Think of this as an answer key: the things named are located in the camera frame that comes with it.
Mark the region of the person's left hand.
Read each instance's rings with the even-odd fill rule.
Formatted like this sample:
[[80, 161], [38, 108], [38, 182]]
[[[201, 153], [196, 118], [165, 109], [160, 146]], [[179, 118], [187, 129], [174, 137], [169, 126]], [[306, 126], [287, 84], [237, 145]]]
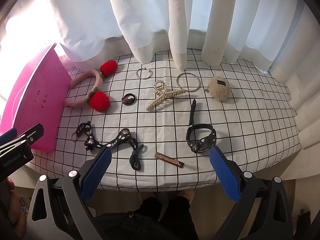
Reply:
[[10, 191], [10, 205], [8, 216], [12, 224], [15, 225], [14, 231], [16, 235], [23, 239], [27, 229], [27, 217], [20, 208], [20, 200], [18, 195], [13, 191], [15, 188], [14, 182], [7, 178], [7, 185]]

